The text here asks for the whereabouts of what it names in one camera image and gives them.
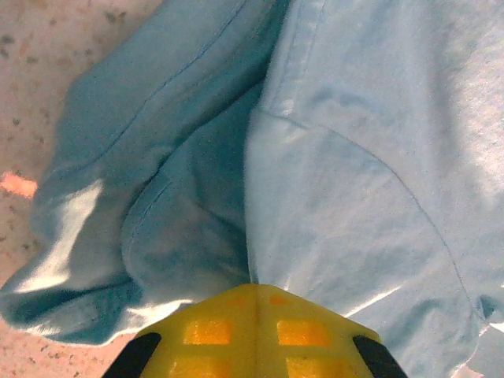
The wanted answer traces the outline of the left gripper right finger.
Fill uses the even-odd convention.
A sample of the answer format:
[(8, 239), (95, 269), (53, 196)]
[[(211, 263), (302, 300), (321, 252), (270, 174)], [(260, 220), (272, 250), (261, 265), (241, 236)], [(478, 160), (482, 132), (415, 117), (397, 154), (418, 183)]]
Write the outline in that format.
[(258, 286), (259, 377), (405, 377), (373, 330), (278, 287)]

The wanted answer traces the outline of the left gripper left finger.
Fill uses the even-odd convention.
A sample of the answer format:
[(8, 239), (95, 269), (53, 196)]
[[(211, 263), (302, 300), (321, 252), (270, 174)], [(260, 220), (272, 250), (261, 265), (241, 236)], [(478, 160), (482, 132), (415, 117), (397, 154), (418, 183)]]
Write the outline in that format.
[(257, 289), (244, 284), (144, 328), (104, 377), (255, 377)]

